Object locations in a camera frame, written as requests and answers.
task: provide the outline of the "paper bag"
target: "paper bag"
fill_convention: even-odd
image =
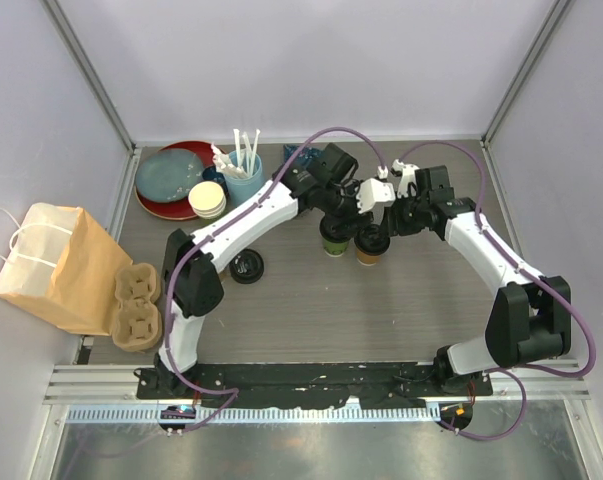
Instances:
[[[110,335],[115,275],[132,259],[90,214],[36,203],[10,248],[0,298],[68,332]]]

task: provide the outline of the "floor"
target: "floor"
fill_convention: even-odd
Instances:
[[[478,141],[461,143],[483,158]],[[380,143],[388,159],[412,145]],[[359,160],[358,178],[374,175],[376,160],[365,144],[340,146]],[[144,149],[142,159],[154,151]],[[266,171],[274,171],[282,162],[283,146],[260,145],[259,154]],[[457,196],[476,199],[478,173],[460,152],[431,146],[416,152],[410,161],[421,167],[446,165]],[[484,212],[507,239],[489,179]],[[224,282],[225,299],[203,327],[200,361],[431,360],[439,347],[483,331],[492,298],[472,267],[434,233],[393,238],[379,264],[363,267],[352,245],[341,258],[325,255],[318,233],[321,217],[321,212],[310,212],[254,243],[265,259],[266,272],[253,285]],[[166,239],[177,228],[190,232],[198,222],[154,218],[132,198],[120,244],[135,262],[160,268]],[[90,363],[149,364],[153,353],[126,353],[110,338],[98,337]]]
[[[520,402],[483,402],[474,408],[471,430],[495,434],[512,423]],[[68,425],[52,478],[588,478],[562,401],[531,402],[523,425],[495,442],[456,437],[434,422],[264,426],[214,425],[183,437],[149,438],[157,426]],[[100,452],[116,458],[96,458]]]

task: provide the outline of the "metal corner post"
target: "metal corner post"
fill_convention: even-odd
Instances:
[[[92,65],[87,53],[83,49],[79,38],[77,37],[70,21],[68,20],[65,12],[58,0],[40,0],[41,4],[48,12],[50,19],[54,23],[59,35],[63,42],[66,44],[70,55],[76,62],[77,67],[83,74],[86,82],[88,83],[92,93],[101,105],[103,112],[105,113],[108,120],[112,124],[112,127],[117,132],[117,135],[123,142],[123,145],[132,153],[134,150],[134,141],[130,137],[130,133],[126,129],[123,120],[119,116],[114,103],[110,99],[108,92],[106,91],[101,79],[97,75],[97,72]]]
[[[492,117],[485,135],[483,135],[482,140],[484,144],[489,145],[494,139],[499,127],[501,126],[501,123],[510,111],[510,108],[521,92],[525,82],[534,70],[534,67],[538,64],[543,52],[550,43],[552,36],[561,24],[561,21],[565,18],[574,1],[575,0],[555,0],[545,18],[545,21],[543,22],[543,25],[541,26],[541,29],[539,30],[539,33],[537,33],[536,38],[526,53],[519,70],[512,79],[505,96],[501,100],[499,108],[497,108],[494,117]]]

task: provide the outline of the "wall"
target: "wall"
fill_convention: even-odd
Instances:
[[[482,134],[553,1],[60,3],[132,137],[168,142]]]
[[[82,205],[107,222],[125,157],[40,3],[0,2],[0,206]],[[13,229],[0,214],[4,254]],[[0,300],[0,479],[26,478],[52,366],[76,346]]]
[[[494,143],[530,259],[570,282],[594,331],[603,416],[603,0],[577,1]],[[574,352],[586,355],[581,334]]]

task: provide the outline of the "blue plate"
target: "blue plate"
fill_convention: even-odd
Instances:
[[[203,170],[201,159],[189,150],[161,150],[139,166],[135,185],[152,202],[177,202],[202,181]]]

